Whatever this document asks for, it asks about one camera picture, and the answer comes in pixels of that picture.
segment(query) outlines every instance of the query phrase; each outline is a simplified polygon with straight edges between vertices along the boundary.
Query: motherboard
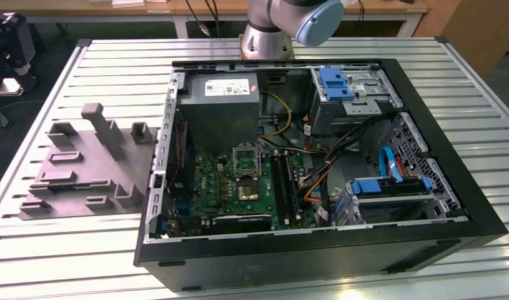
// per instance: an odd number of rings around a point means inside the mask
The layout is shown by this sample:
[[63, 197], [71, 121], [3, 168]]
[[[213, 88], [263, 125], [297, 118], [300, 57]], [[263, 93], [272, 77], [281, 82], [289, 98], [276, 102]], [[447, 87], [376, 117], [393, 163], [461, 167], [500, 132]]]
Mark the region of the motherboard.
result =
[[299, 197], [304, 174], [297, 152], [257, 154], [239, 147], [229, 154], [197, 156], [191, 206], [179, 208], [180, 235], [200, 236], [216, 223], [241, 221], [271, 231], [315, 228], [313, 208]]

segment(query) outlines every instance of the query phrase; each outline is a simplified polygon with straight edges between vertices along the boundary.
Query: white table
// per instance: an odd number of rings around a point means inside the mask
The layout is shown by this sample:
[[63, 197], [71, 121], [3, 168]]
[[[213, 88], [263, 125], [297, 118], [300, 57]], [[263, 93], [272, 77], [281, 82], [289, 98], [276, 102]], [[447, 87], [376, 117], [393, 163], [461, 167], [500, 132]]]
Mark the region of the white table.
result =
[[[295, 45], [299, 58], [397, 58], [509, 229], [509, 110], [448, 44], [433, 39], [332, 39]], [[132, 266], [139, 214], [21, 221], [52, 122], [99, 101], [119, 127], [159, 126], [171, 62], [239, 59], [237, 39], [93, 41], [75, 49], [0, 183], [0, 299], [160, 299], [177, 295]], [[509, 296], [509, 235], [416, 273], [181, 294], [212, 299], [468, 299]]]

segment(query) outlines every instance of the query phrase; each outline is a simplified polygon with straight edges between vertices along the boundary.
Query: connector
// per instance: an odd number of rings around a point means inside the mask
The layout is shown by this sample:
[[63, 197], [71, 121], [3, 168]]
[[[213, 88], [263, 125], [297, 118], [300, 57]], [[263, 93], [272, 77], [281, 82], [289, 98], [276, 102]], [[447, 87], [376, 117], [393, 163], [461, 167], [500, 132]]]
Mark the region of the connector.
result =
[[205, 34], [205, 36], [208, 36], [211, 38], [212, 34], [211, 34], [208, 27], [205, 27], [205, 25], [201, 23], [201, 24], [199, 24], [199, 28], [201, 29], [201, 32]]

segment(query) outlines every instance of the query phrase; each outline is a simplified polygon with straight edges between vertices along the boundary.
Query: table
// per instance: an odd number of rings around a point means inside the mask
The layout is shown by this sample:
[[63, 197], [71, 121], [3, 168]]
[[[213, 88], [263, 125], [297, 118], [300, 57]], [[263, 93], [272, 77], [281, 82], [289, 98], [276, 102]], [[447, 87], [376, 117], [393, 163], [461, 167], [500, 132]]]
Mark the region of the table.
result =
[[[295, 44], [297, 58], [396, 58], [509, 230], [509, 110], [449, 44], [433, 38], [336, 38]], [[139, 214], [40, 221], [17, 218], [53, 121], [99, 101], [119, 127], [160, 126], [175, 60], [239, 59], [239, 40], [111, 40], [81, 44], [0, 183], [0, 299], [156, 299], [176, 295], [132, 266]], [[416, 273], [192, 292], [212, 299], [469, 299], [509, 296], [509, 235]]]
[[[247, 0], [216, 0], [219, 19], [247, 21]], [[199, 19], [213, 21], [204, 0], [191, 0]], [[424, 0], [407, 4], [399, 0], [364, 0], [365, 21], [404, 21], [399, 36], [411, 37], [419, 20], [428, 12]], [[156, 22], [175, 23], [177, 38], [188, 38], [185, 23], [193, 21], [184, 0], [168, 3], [147, 2], [145, 6], [113, 9], [109, 2], [89, 3], [89, 0], [0, 0], [0, 11], [23, 13], [31, 23], [103, 23]], [[359, 4], [352, 5], [344, 20], [357, 20]]]

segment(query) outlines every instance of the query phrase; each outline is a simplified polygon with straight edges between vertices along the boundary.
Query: yellow wire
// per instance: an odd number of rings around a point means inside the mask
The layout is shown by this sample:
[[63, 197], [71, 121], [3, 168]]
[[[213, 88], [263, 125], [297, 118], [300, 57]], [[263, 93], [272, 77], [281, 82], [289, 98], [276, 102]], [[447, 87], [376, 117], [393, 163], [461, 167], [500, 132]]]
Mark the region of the yellow wire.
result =
[[283, 99], [280, 99], [280, 97], [277, 95], [275, 95], [272, 92], [260, 92], [260, 94], [267, 94], [269, 96], [272, 96], [276, 100], [280, 101], [281, 105], [284, 105], [285, 107], [285, 110], [288, 111], [288, 122], [285, 124], [285, 126], [277, 131], [277, 132], [273, 132], [273, 133], [268, 133], [268, 134], [260, 134], [259, 136], [261, 136], [263, 138], [268, 138], [269, 136], [277, 136], [280, 133], [283, 133], [288, 127], [291, 126], [291, 116], [292, 116], [292, 111], [291, 111], [291, 108], [289, 106], [287, 105], [287, 103], [284, 102]]

